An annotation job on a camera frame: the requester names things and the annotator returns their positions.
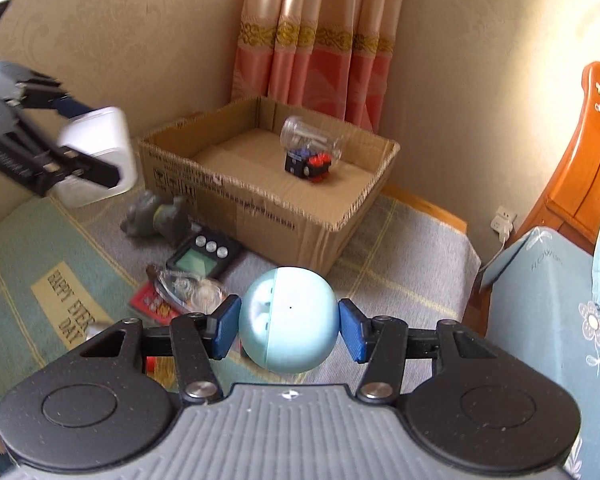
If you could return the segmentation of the white frosted plastic jar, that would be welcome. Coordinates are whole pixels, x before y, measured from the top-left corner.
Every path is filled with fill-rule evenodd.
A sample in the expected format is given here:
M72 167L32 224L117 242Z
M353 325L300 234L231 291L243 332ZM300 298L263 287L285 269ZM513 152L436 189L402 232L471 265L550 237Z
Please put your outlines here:
M68 177L53 187L58 200L68 208L79 208L128 192L136 183L135 155L125 114L117 107L93 110L73 119L60 130L59 145L109 162L118 168L120 181L114 188Z

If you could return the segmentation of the mint green oval case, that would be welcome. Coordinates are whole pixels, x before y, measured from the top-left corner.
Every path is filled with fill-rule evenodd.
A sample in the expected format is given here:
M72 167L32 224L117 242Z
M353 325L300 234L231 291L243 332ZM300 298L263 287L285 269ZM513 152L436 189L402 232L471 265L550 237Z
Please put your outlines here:
M330 355L340 327L337 298L311 270L281 266L257 278L242 297L242 350L265 370L299 374Z

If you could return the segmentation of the light blue floral bedsheet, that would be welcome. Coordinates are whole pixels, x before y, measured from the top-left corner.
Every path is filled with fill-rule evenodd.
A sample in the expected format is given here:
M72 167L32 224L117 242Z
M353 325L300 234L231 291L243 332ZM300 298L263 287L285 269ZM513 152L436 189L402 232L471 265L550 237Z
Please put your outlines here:
M565 468L600 479L600 308L593 258L552 229L536 226L492 263L486 336L563 386L576 399L581 429Z

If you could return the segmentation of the clear plastic jar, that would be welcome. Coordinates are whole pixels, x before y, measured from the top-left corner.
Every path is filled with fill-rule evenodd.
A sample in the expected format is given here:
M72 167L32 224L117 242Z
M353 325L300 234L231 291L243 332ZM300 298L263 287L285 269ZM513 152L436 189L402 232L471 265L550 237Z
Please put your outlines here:
M280 129L280 143L286 151L307 150L325 152L338 162L342 155L341 140L329 136L323 129L310 125L300 116L289 116Z

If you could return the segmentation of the black blue toy robot block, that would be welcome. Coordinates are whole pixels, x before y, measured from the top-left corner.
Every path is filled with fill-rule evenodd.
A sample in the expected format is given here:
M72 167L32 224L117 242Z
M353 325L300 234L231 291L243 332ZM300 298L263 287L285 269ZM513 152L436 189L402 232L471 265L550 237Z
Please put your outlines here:
M332 155L329 152L297 148L287 152L284 169L299 179L321 182L329 176L330 166Z

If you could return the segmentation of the white wall charger plug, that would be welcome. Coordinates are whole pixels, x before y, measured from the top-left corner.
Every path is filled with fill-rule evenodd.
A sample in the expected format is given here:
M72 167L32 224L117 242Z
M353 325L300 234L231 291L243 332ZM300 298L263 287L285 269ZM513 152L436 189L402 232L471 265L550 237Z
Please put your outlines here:
M491 220L490 226L494 232L498 233L498 239L505 244L510 234L513 233L517 214L513 209L499 206Z

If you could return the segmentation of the wooden bed headboard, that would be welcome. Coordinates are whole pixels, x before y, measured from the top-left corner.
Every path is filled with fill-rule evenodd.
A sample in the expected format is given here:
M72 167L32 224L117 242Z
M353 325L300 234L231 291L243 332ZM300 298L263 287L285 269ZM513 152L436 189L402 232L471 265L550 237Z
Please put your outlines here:
M550 180L504 250L549 228L592 255L600 232L600 62L582 72L579 121Z

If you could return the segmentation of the clear correction tape dispenser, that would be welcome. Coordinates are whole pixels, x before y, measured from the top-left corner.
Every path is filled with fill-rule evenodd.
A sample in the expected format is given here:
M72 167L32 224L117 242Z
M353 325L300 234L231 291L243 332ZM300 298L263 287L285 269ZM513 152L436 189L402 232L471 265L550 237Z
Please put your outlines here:
M193 273L150 264L146 274L158 295L179 314L210 314L228 296L219 282Z

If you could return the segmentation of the checkered table cloth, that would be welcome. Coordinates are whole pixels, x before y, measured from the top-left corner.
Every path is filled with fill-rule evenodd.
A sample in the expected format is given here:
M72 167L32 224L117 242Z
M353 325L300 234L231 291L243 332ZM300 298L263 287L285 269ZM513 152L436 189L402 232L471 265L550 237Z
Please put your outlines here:
M120 230L124 198L67 210L34 198L0 222L0 396L84 339L88 322L132 314L168 244ZM461 318L480 260L468 237L381 196L326 274L367 315L414 327Z

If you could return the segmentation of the open cardboard box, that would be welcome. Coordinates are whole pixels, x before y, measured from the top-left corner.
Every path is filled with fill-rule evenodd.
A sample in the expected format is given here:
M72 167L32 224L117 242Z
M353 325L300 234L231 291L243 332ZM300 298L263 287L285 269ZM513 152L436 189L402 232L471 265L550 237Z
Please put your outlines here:
M285 171L280 130L298 116L340 159L318 183ZM400 146L350 122L263 96L172 122L140 140L146 188L182 196L195 222L279 266L326 274L386 184Z

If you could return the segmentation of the red toy robot block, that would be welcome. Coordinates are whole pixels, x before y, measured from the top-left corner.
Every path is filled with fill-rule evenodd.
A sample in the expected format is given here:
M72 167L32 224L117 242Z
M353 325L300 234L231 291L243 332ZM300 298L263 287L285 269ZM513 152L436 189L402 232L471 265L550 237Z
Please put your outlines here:
M154 356L148 356L145 360L145 372L146 374L152 374L156 369L156 358Z

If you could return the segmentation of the pink patterned curtain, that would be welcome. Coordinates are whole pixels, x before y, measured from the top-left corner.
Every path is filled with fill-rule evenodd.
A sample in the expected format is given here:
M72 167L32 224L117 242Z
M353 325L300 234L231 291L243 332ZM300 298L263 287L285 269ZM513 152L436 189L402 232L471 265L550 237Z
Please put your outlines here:
M377 131L403 0L244 0L235 100L267 96Z

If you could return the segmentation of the black digital timer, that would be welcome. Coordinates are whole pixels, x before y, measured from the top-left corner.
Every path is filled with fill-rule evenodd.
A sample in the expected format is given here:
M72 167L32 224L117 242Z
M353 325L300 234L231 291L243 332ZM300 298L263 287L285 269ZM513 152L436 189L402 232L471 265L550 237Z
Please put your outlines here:
M218 280L241 252L242 244L237 240L203 228L181 244L166 260L166 267Z

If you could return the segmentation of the red card pack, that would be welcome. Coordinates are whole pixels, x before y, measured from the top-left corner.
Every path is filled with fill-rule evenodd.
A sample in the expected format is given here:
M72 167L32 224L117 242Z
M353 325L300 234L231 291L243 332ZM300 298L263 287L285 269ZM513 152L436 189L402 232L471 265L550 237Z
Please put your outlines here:
M151 282L146 282L137 289L129 305L152 322L163 326L169 326L171 321L180 315L158 294Z

